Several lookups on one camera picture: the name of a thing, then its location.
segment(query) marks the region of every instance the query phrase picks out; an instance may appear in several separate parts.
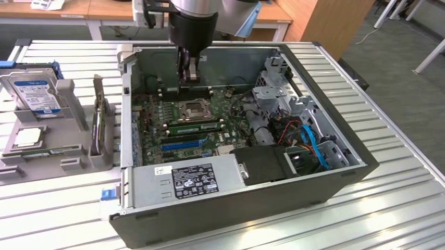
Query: slatted metal platform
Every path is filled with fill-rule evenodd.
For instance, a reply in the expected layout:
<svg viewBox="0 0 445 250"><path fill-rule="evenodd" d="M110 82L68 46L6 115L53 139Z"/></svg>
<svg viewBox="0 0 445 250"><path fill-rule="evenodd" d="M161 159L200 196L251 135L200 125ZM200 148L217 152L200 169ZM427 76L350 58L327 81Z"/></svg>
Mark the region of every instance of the slatted metal platform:
<svg viewBox="0 0 445 250"><path fill-rule="evenodd" d="M93 104L93 74L102 76L108 101L118 105L118 43L33 41L13 51L18 62L60 63L65 78L74 80L82 105ZM324 204L144 249L445 249L443 176L324 50L311 43L288 43L288 47L380 166ZM0 150L14 121L9 100L1 90ZM118 127L114 143L117 165ZM0 186L0 249L125 249L108 222L98 218L100 190L118 178L114 167Z"/></svg>

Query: blue pcie slot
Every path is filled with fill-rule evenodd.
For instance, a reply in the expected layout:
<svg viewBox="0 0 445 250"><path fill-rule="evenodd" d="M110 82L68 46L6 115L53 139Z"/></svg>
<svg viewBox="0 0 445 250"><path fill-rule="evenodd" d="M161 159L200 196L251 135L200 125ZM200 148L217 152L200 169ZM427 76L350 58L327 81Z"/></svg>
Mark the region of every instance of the blue pcie slot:
<svg viewBox="0 0 445 250"><path fill-rule="evenodd" d="M184 148L191 148L191 147L199 147L199 145L200 145L199 141L183 142L183 143L177 143L177 144L161 145L160 150L161 151L177 150L177 149L184 149Z"/></svg>

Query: warning label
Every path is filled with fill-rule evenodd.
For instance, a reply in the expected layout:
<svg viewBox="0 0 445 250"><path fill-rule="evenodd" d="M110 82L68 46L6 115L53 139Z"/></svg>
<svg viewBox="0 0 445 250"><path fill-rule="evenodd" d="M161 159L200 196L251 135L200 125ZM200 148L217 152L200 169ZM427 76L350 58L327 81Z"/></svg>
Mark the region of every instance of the warning label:
<svg viewBox="0 0 445 250"><path fill-rule="evenodd" d="M13 83L21 100L37 114L52 114L60 111L53 92L46 81L17 81Z"/></svg>
<svg viewBox="0 0 445 250"><path fill-rule="evenodd" d="M219 191L211 164L172 169L172 179L177 199Z"/></svg>

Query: motherboard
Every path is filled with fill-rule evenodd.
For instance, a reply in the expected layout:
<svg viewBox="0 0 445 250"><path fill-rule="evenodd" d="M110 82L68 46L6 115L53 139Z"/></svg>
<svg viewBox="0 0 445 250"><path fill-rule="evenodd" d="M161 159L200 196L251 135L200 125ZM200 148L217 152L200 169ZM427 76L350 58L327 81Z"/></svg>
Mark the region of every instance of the motherboard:
<svg viewBox="0 0 445 250"><path fill-rule="evenodd" d="M228 154L255 145L241 97L232 88L211 91L209 98L167 101L154 94L132 97L133 165Z"/></svg>

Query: metal bracket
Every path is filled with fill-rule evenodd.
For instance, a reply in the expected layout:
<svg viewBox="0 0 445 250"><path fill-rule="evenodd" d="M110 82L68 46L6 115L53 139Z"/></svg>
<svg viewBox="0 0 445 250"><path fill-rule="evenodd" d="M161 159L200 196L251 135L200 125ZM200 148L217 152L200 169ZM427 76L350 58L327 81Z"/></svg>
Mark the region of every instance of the metal bracket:
<svg viewBox="0 0 445 250"><path fill-rule="evenodd" d="M132 44L130 43L124 43L124 44L118 44L117 48L116 48L116 57L117 57L117 70L120 72L124 71L124 64L122 61L124 59L130 56L134 53L134 51L132 51Z"/></svg>

